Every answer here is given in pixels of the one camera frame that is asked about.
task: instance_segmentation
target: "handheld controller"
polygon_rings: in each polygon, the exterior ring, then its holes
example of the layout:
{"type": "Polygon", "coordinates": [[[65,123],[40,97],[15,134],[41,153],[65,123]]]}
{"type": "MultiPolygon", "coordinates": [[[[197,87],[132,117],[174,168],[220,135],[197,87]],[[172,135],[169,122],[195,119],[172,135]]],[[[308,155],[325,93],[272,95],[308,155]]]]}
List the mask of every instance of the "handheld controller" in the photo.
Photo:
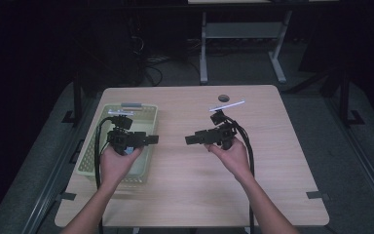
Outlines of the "handheld controller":
{"type": "Polygon", "coordinates": [[[107,133],[107,141],[120,155],[125,155],[127,148],[137,148],[159,142],[159,136],[148,136],[145,132],[129,132],[132,119],[125,115],[113,116],[111,122],[115,127],[107,133]]]}
{"type": "Polygon", "coordinates": [[[229,149],[232,146],[232,139],[237,133],[235,123],[230,123],[229,117],[224,115],[222,110],[216,110],[216,112],[210,116],[214,125],[218,125],[214,129],[201,130],[194,133],[193,136],[186,136],[187,144],[213,144],[221,145],[224,150],[229,149]]]}

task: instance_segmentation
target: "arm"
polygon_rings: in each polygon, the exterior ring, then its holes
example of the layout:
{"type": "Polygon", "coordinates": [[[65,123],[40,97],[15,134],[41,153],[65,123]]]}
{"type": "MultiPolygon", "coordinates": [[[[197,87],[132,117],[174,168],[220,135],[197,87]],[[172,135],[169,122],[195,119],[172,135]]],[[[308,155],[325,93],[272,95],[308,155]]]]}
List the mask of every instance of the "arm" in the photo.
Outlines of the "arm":
{"type": "Polygon", "coordinates": [[[101,185],[84,208],[66,225],[61,233],[95,233],[118,184],[129,172],[142,148],[132,154],[122,156],[107,146],[100,158],[101,185]]]}
{"type": "Polygon", "coordinates": [[[245,146],[241,141],[234,138],[233,145],[228,150],[213,144],[207,144],[205,147],[221,160],[242,185],[263,233],[298,233],[254,179],[248,166],[245,146]]]}

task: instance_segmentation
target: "white basket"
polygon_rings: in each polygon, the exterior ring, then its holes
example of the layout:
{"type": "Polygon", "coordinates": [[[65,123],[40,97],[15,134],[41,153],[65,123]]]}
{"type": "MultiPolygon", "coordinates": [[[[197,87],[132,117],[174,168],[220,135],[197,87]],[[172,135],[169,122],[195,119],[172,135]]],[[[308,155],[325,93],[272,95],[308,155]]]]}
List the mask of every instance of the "white basket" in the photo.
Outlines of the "white basket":
{"type": "MultiPolygon", "coordinates": [[[[139,103],[113,103],[105,104],[102,109],[101,115],[97,120],[97,126],[106,117],[111,116],[108,114],[109,110],[126,110],[132,111],[133,115],[128,116],[132,119],[132,125],[129,129],[130,132],[145,132],[148,136],[156,132],[156,120],[158,107],[152,104],[139,104],[139,103]]],[[[102,125],[101,135],[99,138],[99,150],[105,144],[107,133],[114,128],[110,121],[106,121],[102,125]]],[[[86,176],[93,180],[95,179],[94,171],[94,143],[95,143],[95,130],[91,136],[90,143],[87,148],[83,148],[84,156],[78,162],[77,174],[86,176]]],[[[124,178],[124,182],[145,182],[148,175],[148,169],[153,152],[153,145],[144,147],[142,153],[133,163],[129,173],[124,178]]]]}

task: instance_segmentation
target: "tabletop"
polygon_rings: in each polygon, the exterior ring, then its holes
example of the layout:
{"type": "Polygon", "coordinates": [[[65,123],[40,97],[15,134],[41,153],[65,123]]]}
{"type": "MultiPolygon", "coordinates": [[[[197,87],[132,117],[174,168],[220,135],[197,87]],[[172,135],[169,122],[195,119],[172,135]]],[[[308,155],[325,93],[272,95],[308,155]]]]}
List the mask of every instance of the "tabletop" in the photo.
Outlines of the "tabletop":
{"type": "MultiPolygon", "coordinates": [[[[160,136],[151,155],[148,179],[142,184],[120,184],[103,216],[105,226],[214,227],[248,226],[249,203],[239,183],[199,144],[185,137],[214,128],[208,109],[245,100],[224,113],[248,133],[254,152],[255,177],[281,212],[294,225],[325,225],[329,217],[293,130],[281,96],[274,86],[198,86],[119,88],[104,91],[88,136],[94,132],[105,104],[139,102],[158,106],[160,136]]],[[[84,146],[89,144],[87,136],[84,146]]],[[[72,174],[56,225],[65,226],[95,193],[93,180],[72,174]]]]}

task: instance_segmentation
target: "forearm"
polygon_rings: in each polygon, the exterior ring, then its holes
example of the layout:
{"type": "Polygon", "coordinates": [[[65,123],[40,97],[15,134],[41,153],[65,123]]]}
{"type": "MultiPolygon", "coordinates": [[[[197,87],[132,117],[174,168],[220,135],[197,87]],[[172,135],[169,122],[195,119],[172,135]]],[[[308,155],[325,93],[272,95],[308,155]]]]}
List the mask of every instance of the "forearm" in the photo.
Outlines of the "forearm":
{"type": "Polygon", "coordinates": [[[114,191],[100,187],[85,207],[68,223],[61,233],[95,233],[114,191]]]}
{"type": "Polygon", "coordinates": [[[238,181],[250,201],[263,233],[298,233],[251,174],[239,177],[238,181]]]}

